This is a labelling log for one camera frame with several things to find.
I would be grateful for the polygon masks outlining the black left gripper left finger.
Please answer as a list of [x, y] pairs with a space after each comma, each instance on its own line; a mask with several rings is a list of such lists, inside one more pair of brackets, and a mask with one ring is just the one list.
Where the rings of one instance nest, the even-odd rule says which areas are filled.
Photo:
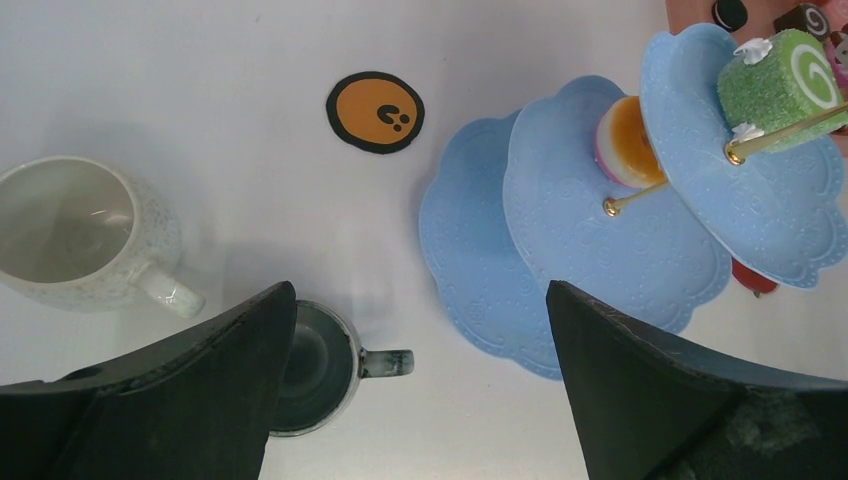
[[5, 479], [255, 479], [296, 324], [277, 283], [56, 381], [1, 389]]

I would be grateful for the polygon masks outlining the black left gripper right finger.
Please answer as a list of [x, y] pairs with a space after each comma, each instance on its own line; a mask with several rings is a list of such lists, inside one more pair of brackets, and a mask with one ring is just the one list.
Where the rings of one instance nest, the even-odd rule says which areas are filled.
[[564, 281], [547, 309], [593, 479], [843, 479], [847, 385], [703, 347]]

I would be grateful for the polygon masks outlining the blue three-tier cake stand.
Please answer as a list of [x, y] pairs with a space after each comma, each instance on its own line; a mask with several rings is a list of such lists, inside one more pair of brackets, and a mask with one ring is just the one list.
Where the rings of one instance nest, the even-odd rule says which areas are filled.
[[779, 284], [812, 289], [847, 254], [835, 142], [819, 138], [743, 166], [716, 95], [735, 40], [701, 23], [648, 45], [640, 92], [669, 186], [610, 216], [626, 197], [595, 160], [595, 131], [624, 98], [587, 75], [447, 144], [419, 214], [425, 262], [460, 332], [478, 348], [551, 379], [562, 376], [544, 294], [570, 282], [624, 313], [678, 333], [739, 261]]

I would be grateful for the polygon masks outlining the orange round jelly cake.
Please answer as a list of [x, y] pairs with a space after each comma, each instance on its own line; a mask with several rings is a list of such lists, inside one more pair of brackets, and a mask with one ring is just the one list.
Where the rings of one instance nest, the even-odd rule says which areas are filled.
[[594, 135], [595, 160], [606, 176], [644, 190], [666, 181], [641, 113], [640, 98], [617, 100], [601, 117]]

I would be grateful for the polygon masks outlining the green swirl roll cake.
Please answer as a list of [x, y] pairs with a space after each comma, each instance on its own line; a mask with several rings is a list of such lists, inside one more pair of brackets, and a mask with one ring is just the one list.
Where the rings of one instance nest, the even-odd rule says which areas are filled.
[[783, 30], [751, 39], [718, 75], [717, 93], [735, 141], [786, 128], [844, 102], [821, 42]]

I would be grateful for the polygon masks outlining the dark green glazed mug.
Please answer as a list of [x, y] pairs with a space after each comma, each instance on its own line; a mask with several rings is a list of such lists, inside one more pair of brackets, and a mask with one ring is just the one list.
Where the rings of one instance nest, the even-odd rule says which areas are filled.
[[314, 432], [338, 417], [363, 379], [408, 375], [409, 349], [369, 351], [355, 328], [319, 303], [299, 300], [293, 342], [269, 435]]

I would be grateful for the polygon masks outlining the red round coaster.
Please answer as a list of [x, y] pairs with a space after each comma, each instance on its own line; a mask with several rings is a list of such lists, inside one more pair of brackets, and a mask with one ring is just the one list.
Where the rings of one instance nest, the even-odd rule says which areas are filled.
[[732, 275], [739, 284], [749, 290], [756, 298], [774, 293], [779, 285], [746, 267], [738, 260], [732, 260]]

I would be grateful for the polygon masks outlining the white speckled mug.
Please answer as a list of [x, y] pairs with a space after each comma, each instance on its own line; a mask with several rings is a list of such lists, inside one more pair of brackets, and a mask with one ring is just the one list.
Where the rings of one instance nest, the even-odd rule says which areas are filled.
[[147, 182], [81, 157], [47, 157], [1, 175], [1, 283], [86, 312], [147, 296], [192, 318], [205, 298], [173, 271], [183, 247], [169, 204]]

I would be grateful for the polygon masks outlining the orange round coaster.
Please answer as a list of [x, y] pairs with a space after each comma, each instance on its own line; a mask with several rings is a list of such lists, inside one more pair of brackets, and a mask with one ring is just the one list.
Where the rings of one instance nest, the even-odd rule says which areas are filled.
[[362, 71], [339, 80], [325, 111], [333, 132], [360, 150], [388, 155], [407, 148], [425, 120], [420, 95], [399, 77]]

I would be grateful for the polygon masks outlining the black round cookie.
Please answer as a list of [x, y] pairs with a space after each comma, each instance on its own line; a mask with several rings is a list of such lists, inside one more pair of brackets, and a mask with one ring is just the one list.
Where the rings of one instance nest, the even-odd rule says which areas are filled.
[[748, 22], [748, 9], [742, 0], [715, 0], [710, 9], [713, 22], [733, 33]]

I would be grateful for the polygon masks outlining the pink rectangular tray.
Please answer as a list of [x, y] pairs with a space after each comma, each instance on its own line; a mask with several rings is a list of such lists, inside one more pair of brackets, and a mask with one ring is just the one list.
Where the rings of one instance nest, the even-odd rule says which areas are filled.
[[[712, 24], [713, 3], [713, 0], [666, 1], [669, 31], [672, 34], [678, 34], [692, 24]], [[773, 20], [791, 10], [796, 1], [745, 0], [743, 4], [748, 11], [748, 21], [741, 29], [731, 34], [738, 44], [750, 38], [767, 38], [773, 35], [775, 33]]]

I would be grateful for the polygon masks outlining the magenta swirl roll cake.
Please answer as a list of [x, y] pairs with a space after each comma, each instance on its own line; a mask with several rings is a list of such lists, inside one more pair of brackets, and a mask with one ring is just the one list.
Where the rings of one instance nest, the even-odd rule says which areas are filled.
[[824, 42], [826, 58], [830, 62], [834, 77], [841, 89], [847, 88], [847, 35], [832, 32]]

